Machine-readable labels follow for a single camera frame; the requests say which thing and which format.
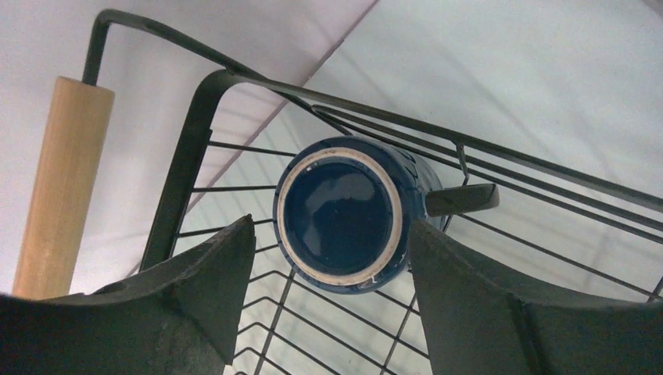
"dark blue cup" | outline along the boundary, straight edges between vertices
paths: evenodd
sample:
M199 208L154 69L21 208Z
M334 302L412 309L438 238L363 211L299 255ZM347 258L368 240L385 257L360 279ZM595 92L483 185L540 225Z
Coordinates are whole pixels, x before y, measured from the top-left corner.
M274 196L274 231L305 280L327 291L378 289L406 269L415 220L441 228L425 196L442 189L429 164L380 141L334 137L300 152Z

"blue mug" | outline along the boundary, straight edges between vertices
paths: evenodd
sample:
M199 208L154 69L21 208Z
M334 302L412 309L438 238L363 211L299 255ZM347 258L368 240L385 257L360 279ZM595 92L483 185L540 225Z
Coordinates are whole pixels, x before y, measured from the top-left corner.
M274 231L295 271L342 294L373 291L408 266L415 220L442 228L425 197L442 184L417 155L354 136L319 141L300 152L274 196Z

